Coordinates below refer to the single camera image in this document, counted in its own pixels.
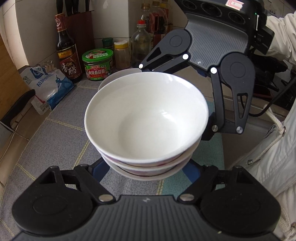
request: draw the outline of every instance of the white bowl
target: white bowl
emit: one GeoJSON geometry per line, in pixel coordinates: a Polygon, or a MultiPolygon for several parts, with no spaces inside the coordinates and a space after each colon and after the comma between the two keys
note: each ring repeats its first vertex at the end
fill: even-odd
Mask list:
{"type": "Polygon", "coordinates": [[[128,163],[153,163],[180,155],[202,135],[207,102],[188,81],[142,72],[100,89],[87,106],[84,126],[101,152],[128,163]]]}
{"type": "Polygon", "coordinates": [[[115,170],[117,173],[130,178],[130,179],[134,179],[134,180],[138,180],[138,181],[155,181],[155,180],[162,180],[165,178],[168,178],[172,175],[175,175],[177,172],[179,172],[184,166],[186,166],[186,164],[189,162],[189,160],[191,159],[191,156],[188,157],[186,160],[184,160],[183,162],[179,163],[178,165],[176,165],[174,168],[172,168],[171,170],[169,170],[168,172],[165,172],[163,174],[160,175],[156,175],[156,176],[151,176],[151,177],[142,177],[142,176],[137,176],[131,173],[126,172],[125,170],[122,170],[120,167],[114,165],[113,163],[111,163],[110,161],[108,161],[108,159],[104,159],[105,162],[113,169],[115,170]]]}
{"type": "Polygon", "coordinates": [[[184,161],[186,158],[188,158],[192,153],[196,150],[198,145],[200,144],[201,138],[197,142],[195,142],[189,149],[187,149],[185,152],[183,152],[178,158],[164,163],[164,161],[155,162],[155,163],[143,163],[143,164],[134,164],[134,163],[124,163],[122,161],[116,160],[114,158],[108,157],[104,153],[101,152],[101,155],[106,156],[110,162],[115,164],[116,166],[119,166],[123,170],[130,172],[135,175],[144,176],[141,175],[140,172],[154,172],[154,171],[163,171],[160,173],[164,173],[174,167],[175,165],[178,165],[180,162],[184,161]]]}
{"type": "Polygon", "coordinates": [[[105,85],[109,84],[111,81],[113,81],[115,79],[118,79],[119,77],[122,77],[122,76],[125,76],[128,74],[141,73],[141,72],[142,72],[142,70],[140,70],[139,68],[123,69],[123,70],[117,71],[117,72],[109,75],[106,79],[104,79],[102,81],[102,83],[99,86],[98,91],[100,89],[102,89],[105,85]]]}

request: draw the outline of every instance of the cutting board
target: cutting board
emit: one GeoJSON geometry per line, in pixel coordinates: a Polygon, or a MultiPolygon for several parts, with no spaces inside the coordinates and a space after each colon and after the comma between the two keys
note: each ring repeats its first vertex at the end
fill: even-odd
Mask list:
{"type": "Polygon", "coordinates": [[[29,90],[11,60],[0,36],[0,119],[29,90]]]}

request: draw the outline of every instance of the black cable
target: black cable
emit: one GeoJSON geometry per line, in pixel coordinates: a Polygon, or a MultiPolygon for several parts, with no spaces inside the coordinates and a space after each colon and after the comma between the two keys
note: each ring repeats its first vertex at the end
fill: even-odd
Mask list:
{"type": "MultiPolygon", "coordinates": [[[[259,117],[259,116],[261,116],[261,115],[263,115],[267,110],[268,110],[268,108],[271,106],[271,105],[273,105],[283,94],[285,94],[286,92],[287,92],[287,90],[295,83],[295,81],[296,81],[296,77],[294,77],[288,84],[287,84],[287,86],[284,88],[284,89],[282,89],[282,91],[281,92],[279,92],[278,94],[277,94],[277,96],[276,97],[274,97],[269,103],[268,103],[268,105],[260,112],[260,113],[258,113],[258,114],[251,114],[251,113],[249,113],[249,116],[253,116],[253,117],[259,117]]],[[[243,101],[242,101],[242,96],[240,96],[240,101],[241,101],[241,104],[242,104],[242,107],[243,107],[243,109],[244,109],[244,103],[243,103],[243,101]]]]}

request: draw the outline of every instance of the white and blue plastic bag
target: white and blue plastic bag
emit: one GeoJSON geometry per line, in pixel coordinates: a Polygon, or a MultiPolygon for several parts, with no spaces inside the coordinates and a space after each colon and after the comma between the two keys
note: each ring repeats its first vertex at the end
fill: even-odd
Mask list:
{"type": "Polygon", "coordinates": [[[46,101],[51,109],[74,88],[72,81],[59,69],[46,72],[44,67],[28,67],[20,75],[29,88],[35,90],[36,96],[46,101]]]}

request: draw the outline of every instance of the camera lens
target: camera lens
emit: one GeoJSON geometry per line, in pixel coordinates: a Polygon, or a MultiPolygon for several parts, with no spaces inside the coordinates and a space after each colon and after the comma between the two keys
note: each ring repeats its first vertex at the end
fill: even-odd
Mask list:
{"type": "Polygon", "coordinates": [[[221,10],[211,3],[203,2],[201,4],[201,7],[208,15],[211,15],[212,17],[221,17],[222,16],[221,10]]]}
{"type": "Polygon", "coordinates": [[[189,9],[195,10],[196,9],[196,5],[188,0],[183,0],[182,4],[189,9]]]}
{"type": "Polygon", "coordinates": [[[236,12],[230,12],[228,14],[228,16],[235,23],[238,23],[238,24],[245,24],[246,23],[245,19],[236,12]]]}

